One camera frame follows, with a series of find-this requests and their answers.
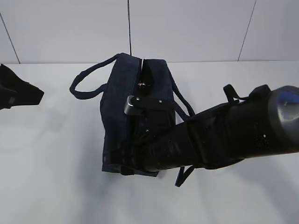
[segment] handbag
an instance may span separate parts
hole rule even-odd
[[[75,90],[76,86],[91,72],[114,61],[115,64],[107,83],[91,92]],[[77,75],[70,86],[70,92],[77,99],[91,99],[103,92],[100,101],[100,114],[105,128],[103,153],[112,152],[123,141],[132,139],[134,117],[124,113],[124,105],[128,96],[147,96],[168,100],[173,105],[173,117],[175,117],[176,111],[183,120],[187,120],[189,116],[194,115],[192,107],[179,92],[166,61],[162,59],[142,60],[125,53],[117,54]],[[173,93],[186,106],[189,116],[174,101]],[[102,171],[121,173],[122,175],[157,176],[158,174],[158,172],[145,173],[125,166],[111,164],[111,161],[106,157],[103,157]]]

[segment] black strap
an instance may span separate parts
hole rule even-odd
[[[171,85],[172,85],[172,90],[173,92],[177,95],[177,97],[180,99],[180,101],[183,102],[183,104],[185,105],[185,107],[187,108],[187,111],[189,113],[189,116],[194,116],[195,113],[194,113],[194,110],[193,108],[191,107],[191,105],[187,102],[187,100],[185,100],[185,98],[182,96],[182,94],[180,93],[180,91],[178,90],[178,87],[172,77],[172,74],[170,72],[170,70],[168,69],[168,72],[169,72],[169,76],[170,76],[170,80],[171,80]]]
[[[95,96],[99,95],[101,92],[105,91],[107,88],[107,84],[103,84],[99,88],[97,88],[96,90],[91,91],[91,92],[80,92],[80,91],[75,90],[75,88],[90,73],[92,73],[93,71],[95,71],[98,68],[104,67],[104,66],[112,63],[113,61],[115,61],[118,58],[118,56],[119,56],[119,54],[114,55],[113,57],[109,58],[108,60],[98,63],[98,64],[86,69],[85,71],[82,71],[79,75],[76,76],[73,83],[71,84],[70,92],[77,99],[91,99],[91,98],[94,98]]]
[[[175,102],[174,104],[174,109],[175,111],[178,113],[178,115],[181,117],[181,119],[183,119],[183,121],[187,121],[189,119],[189,117],[192,117],[195,115],[195,112],[193,110],[193,108],[191,107],[191,105],[187,102],[187,100],[185,100],[185,98],[183,97],[183,95],[180,93],[180,91],[178,90],[178,87],[172,77],[172,74],[170,72],[170,70],[168,69],[169,72],[169,76],[170,76],[170,80],[171,80],[171,85],[172,85],[172,90],[173,92],[177,95],[177,97],[183,102],[183,104],[185,105],[185,107],[187,108],[187,111],[189,113],[189,116],[187,116],[185,114],[185,112],[182,110],[182,108]],[[176,184],[175,186],[180,187],[185,180],[187,179],[187,177],[191,174],[191,172],[195,169],[194,166],[189,167],[186,172],[184,173],[185,167],[181,167],[179,172],[178,172],[178,176],[177,176],[177,180],[176,180]]]
[[[247,100],[249,98],[249,97],[239,97],[239,95],[237,94],[237,92],[235,91],[235,89],[231,84],[224,86],[223,90],[229,102],[234,101],[234,98],[240,100]]]
[[[175,184],[176,187],[180,187],[185,182],[185,180],[193,172],[193,170],[195,169],[195,167],[194,166],[190,166],[186,170],[186,172],[184,172],[184,169],[185,169],[185,167],[181,167],[179,169],[178,177],[177,177],[176,184]]]

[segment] panel seam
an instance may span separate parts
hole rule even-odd
[[[7,35],[8,35],[8,38],[9,38],[10,44],[11,44],[11,46],[13,47],[14,54],[15,54],[15,56],[16,56],[16,58],[17,58],[17,60],[18,60],[18,63],[19,63],[19,64],[21,64],[21,63],[20,63],[20,60],[19,60],[19,57],[18,57],[18,55],[17,55],[17,52],[15,51],[14,44],[13,44],[13,42],[12,42],[12,40],[11,40],[11,38],[10,38],[10,35],[9,35],[9,33],[8,33],[8,30],[7,30],[7,27],[6,27],[6,25],[5,25],[5,22],[4,22],[4,19],[3,19],[3,17],[2,17],[2,14],[1,14],[1,12],[0,12],[0,18],[1,18],[1,20],[2,20],[2,23],[3,23],[4,29],[6,30],[6,33],[7,33]]]
[[[248,23],[248,26],[247,26],[247,30],[246,30],[246,33],[245,33],[245,36],[244,36],[244,40],[243,40],[243,43],[242,43],[242,46],[241,46],[241,50],[240,50],[240,54],[239,54],[239,57],[238,57],[238,61],[240,61],[240,56],[241,56],[241,53],[242,53],[242,50],[243,50],[243,46],[244,46],[244,43],[245,43],[245,39],[246,39],[246,36],[247,36],[247,32],[248,32],[248,29],[249,29],[249,25],[250,25],[250,22],[251,22],[253,11],[254,11],[254,9],[256,7],[256,1],[254,2],[254,5],[253,5],[253,9],[252,9],[251,16],[250,16],[250,19],[249,19],[249,23]]]
[[[130,18],[130,1],[128,0],[128,28],[129,28],[129,44],[130,55],[132,56],[132,42],[131,42],[131,18]]]

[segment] black object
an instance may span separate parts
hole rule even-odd
[[[21,80],[7,66],[0,65],[0,109],[12,106],[38,105],[44,92]]]
[[[106,84],[101,85],[92,92],[75,90],[76,86],[91,72],[113,61],[115,61],[115,64]],[[78,99],[90,99],[103,92],[100,101],[100,113],[105,128],[102,171],[121,173],[122,175],[157,176],[158,174],[157,171],[147,172],[112,160],[114,157],[111,155],[117,152],[125,142],[132,142],[133,137],[141,137],[143,132],[152,131],[155,128],[145,124],[157,124],[159,122],[159,118],[156,115],[160,113],[155,111],[150,112],[151,116],[146,120],[143,120],[144,117],[126,115],[124,113],[124,105],[128,96],[147,96],[169,101],[171,108],[168,107],[167,114],[163,114],[163,117],[169,121],[167,125],[175,125],[175,110],[182,117],[187,117],[174,102],[173,92],[185,104],[189,115],[194,115],[193,109],[178,91],[165,60],[142,60],[125,53],[117,54],[81,72],[71,84],[70,92]]]
[[[124,142],[110,160],[148,173],[181,167],[179,187],[195,168],[218,169],[245,158],[299,152],[299,88],[271,91],[263,85],[245,98],[231,85],[224,92],[228,103],[176,126],[171,102],[130,96],[125,112],[147,120],[146,131]]]

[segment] bag handle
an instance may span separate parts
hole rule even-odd
[[[239,95],[237,94],[237,92],[235,91],[235,89],[233,88],[233,86],[231,84],[224,86],[223,90],[228,99],[228,102],[233,102],[234,98],[240,99],[240,100],[248,100],[249,99],[249,97],[239,97]]]
[[[180,101],[182,101],[182,103],[185,105],[185,107],[187,108],[187,111],[189,113],[189,116],[194,116],[195,113],[194,113],[194,110],[193,108],[191,107],[191,105],[187,102],[187,100],[185,100],[185,98],[183,97],[183,95],[180,93],[180,91],[178,90],[178,87],[172,77],[172,74],[170,72],[170,70],[168,69],[168,73],[169,73],[169,76],[170,76],[170,80],[171,80],[171,85],[172,85],[172,90],[173,92],[177,95],[177,97],[180,99]]]
[[[104,66],[112,63],[113,61],[115,61],[118,58],[118,56],[119,56],[119,54],[116,54],[113,57],[105,60],[104,62],[98,63],[98,64],[86,69],[85,71],[80,72],[80,74],[75,77],[74,81],[72,82],[72,84],[70,86],[71,94],[73,94],[77,99],[91,99],[91,98],[94,98],[97,95],[99,95],[101,92],[105,91],[107,88],[107,83],[101,85],[99,88],[97,88],[96,90],[91,91],[91,92],[80,92],[80,91],[75,90],[75,88],[90,73],[92,73],[93,71],[95,71],[101,67],[104,67]]]
[[[170,70],[168,69],[169,72],[169,76],[170,76],[170,80],[171,80],[171,85],[172,85],[172,90],[173,92],[177,95],[177,97],[180,99],[180,101],[182,101],[182,103],[185,105],[185,107],[187,108],[187,111],[189,113],[189,116],[182,110],[182,108],[174,101],[174,110],[178,113],[178,115],[181,117],[181,119],[183,121],[187,121],[190,117],[195,115],[195,112],[193,110],[193,108],[191,107],[191,105],[188,103],[187,100],[185,100],[185,98],[183,97],[183,95],[180,93],[180,91],[178,90],[178,87],[172,77],[172,74],[170,72]],[[177,180],[175,183],[176,187],[180,187],[185,180],[187,179],[187,177],[192,173],[192,171],[195,169],[194,166],[190,166],[185,172],[185,167],[180,167],[179,172],[178,172],[178,176],[177,176]]]

